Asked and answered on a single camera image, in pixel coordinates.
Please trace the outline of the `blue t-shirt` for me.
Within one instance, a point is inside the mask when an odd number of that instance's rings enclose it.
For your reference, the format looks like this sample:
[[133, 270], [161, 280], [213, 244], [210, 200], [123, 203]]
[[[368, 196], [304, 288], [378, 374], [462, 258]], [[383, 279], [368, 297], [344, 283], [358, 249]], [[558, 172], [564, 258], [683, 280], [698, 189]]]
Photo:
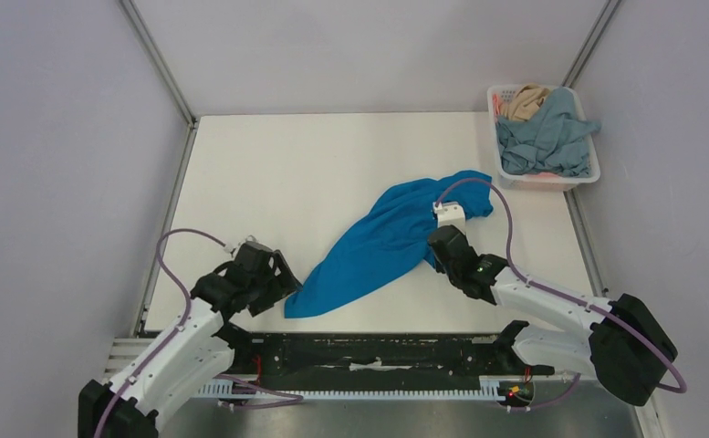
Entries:
[[427, 244], [437, 227], [433, 203], [454, 183], [467, 178], [492, 181], [488, 174], [465, 170], [387, 189], [312, 269], [303, 287], [287, 299], [284, 317], [326, 314], [388, 285], [421, 262], [433, 266]]

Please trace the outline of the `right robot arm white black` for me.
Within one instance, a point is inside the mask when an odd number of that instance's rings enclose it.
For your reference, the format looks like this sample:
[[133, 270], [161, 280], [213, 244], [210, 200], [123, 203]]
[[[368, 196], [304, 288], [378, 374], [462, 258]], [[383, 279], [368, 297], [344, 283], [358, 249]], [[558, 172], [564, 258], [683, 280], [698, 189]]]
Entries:
[[619, 400], [643, 406], [673, 367], [676, 346], [634, 296], [609, 300], [542, 284], [518, 273], [503, 257], [478, 255], [453, 225], [433, 231], [428, 245], [439, 271], [469, 298], [549, 325], [508, 324], [494, 348], [501, 370], [517, 372], [528, 365], [579, 373]]

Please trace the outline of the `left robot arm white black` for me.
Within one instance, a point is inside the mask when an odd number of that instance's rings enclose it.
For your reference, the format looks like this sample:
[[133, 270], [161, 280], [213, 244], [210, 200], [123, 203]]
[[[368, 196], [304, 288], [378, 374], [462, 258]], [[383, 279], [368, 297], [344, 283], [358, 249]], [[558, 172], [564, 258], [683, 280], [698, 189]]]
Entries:
[[299, 287], [280, 251], [241, 244], [233, 259], [197, 280], [183, 312], [137, 358], [80, 391], [78, 436], [158, 436], [208, 381], [251, 366], [255, 337], [232, 317], [255, 317]]

